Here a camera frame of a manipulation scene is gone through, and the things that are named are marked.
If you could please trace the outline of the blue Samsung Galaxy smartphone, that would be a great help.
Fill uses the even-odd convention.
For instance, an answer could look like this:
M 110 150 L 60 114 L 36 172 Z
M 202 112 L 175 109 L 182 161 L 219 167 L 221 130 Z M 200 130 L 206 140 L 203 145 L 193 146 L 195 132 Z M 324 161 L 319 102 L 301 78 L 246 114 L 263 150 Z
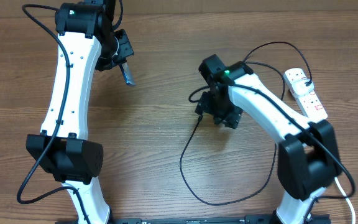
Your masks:
M 120 64 L 119 68 L 121 69 L 126 85 L 135 86 L 135 81 L 127 62 Z

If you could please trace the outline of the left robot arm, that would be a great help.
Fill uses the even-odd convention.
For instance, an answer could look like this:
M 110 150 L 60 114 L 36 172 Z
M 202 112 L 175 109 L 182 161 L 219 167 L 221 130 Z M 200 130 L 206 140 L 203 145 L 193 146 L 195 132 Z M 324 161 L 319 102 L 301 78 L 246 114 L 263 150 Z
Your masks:
M 103 197 L 99 174 L 103 147 L 88 139 L 88 106 L 96 71 L 119 67 L 125 83 L 134 85 L 127 58 L 134 51 L 116 11 L 122 1 L 86 0 L 55 9 L 58 45 L 55 81 L 47 115 L 38 134 L 30 134 L 26 149 L 35 167 L 60 183 L 78 214 L 78 223 L 112 223 L 113 214 Z

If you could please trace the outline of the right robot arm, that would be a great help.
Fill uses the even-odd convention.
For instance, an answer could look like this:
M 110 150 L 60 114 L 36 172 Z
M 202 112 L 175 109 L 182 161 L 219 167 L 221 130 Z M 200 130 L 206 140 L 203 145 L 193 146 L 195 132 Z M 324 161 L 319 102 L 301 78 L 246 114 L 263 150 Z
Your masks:
M 226 66 L 217 55 L 198 68 L 209 86 L 198 103 L 198 114 L 237 128 L 248 113 L 278 147 L 278 178 L 284 188 L 281 204 L 267 215 L 247 215 L 246 223 L 330 223 L 329 215 L 311 214 L 313 200 L 341 174 L 332 125 L 299 114 L 277 98 L 244 62 Z

